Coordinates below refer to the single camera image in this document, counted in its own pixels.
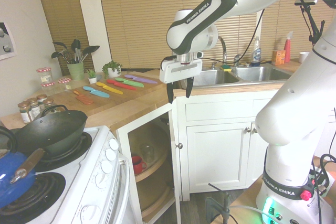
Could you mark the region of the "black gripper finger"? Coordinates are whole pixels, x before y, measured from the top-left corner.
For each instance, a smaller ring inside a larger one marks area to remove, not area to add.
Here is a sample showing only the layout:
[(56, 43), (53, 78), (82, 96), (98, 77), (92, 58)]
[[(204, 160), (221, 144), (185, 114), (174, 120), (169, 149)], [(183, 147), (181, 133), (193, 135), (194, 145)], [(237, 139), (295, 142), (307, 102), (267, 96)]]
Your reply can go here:
[(174, 89), (174, 83), (168, 83), (166, 85), (166, 91), (167, 91), (167, 98), (170, 104), (173, 103), (173, 99), (174, 99), (174, 93), (173, 93), (173, 89)]
[(189, 77), (186, 79), (186, 97), (189, 98), (192, 92), (193, 84), (194, 84), (194, 77)]

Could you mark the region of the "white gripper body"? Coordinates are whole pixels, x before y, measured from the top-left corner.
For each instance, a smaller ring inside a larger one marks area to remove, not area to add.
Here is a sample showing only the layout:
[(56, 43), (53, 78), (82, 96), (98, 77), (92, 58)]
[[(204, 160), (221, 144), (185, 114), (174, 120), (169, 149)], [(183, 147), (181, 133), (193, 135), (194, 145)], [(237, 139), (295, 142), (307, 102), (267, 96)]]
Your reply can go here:
[(173, 83), (197, 76), (202, 71), (202, 64), (202, 59), (194, 60), (188, 65), (183, 65), (176, 60), (164, 60), (160, 69), (160, 81)]

